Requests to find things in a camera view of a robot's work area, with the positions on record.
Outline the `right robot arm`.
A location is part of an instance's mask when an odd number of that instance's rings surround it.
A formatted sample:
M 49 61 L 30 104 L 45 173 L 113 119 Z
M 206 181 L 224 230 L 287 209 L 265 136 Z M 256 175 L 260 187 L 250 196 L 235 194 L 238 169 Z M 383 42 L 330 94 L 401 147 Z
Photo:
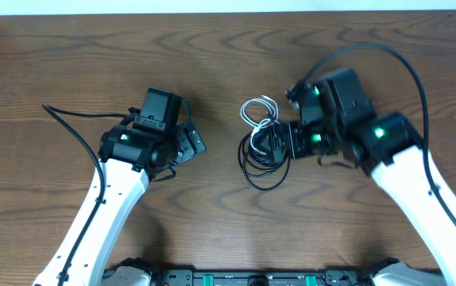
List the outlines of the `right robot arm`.
M 403 211 L 440 272 L 419 271 L 395 259 L 369 274 L 375 285 L 456 285 L 456 195 L 443 179 L 426 139 L 398 112 L 378 115 L 354 70 L 342 68 L 287 93 L 299 121 L 269 131 L 274 153 L 293 159 L 341 153 Z

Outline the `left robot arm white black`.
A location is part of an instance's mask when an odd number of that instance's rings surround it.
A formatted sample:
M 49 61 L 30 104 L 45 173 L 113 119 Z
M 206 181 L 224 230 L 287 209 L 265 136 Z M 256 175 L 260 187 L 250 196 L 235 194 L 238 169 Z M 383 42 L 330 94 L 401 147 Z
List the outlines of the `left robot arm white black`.
M 160 274 L 127 261 L 115 270 L 106 266 L 126 219 L 152 181 L 205 152 L 190 118 L 179 122 L 189 102 L 169 91 L 148 89 L 141 108 L 119 114 L 106 131 L 98 152 L 84 148 L 95 173 L 79 211 L 55 257 L 37 276 L 36 285 L 159 285 Z

